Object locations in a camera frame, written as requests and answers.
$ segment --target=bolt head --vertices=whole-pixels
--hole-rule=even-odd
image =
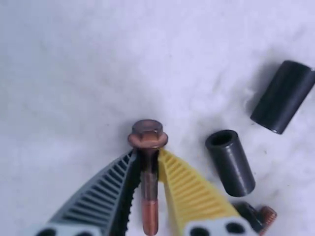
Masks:
[[[134,148],[160,148],[166,145],[167,140],[162,124],[153,119],[137,121],[128,136],[128,141]]]

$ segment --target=white surface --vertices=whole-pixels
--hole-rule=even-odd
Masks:
[[[155,118],[167,149],[222,188],[204,149],[236,130],[279,218],[315,234],[315,90],[277,135],[249,119],[277,64],[315,66],[313,0],[0,0],[1,235],[52,214]],[[170,235],[163,188],[159,236]],[[141,236],[139,193],[128,236]]]

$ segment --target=bolt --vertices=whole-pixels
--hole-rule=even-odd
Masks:
[[[269,227],[275,222],[277,218],[277,213],[269,206],[264,206],[259,214],[263,217],[265,227],[259,232],[259,236],[262,236],[266,233]]]
[[[141,158],[142,224],[148,236],[158,232],[158,154],[167,140],[162,124],[152,119],[137,121],[128,136]]]

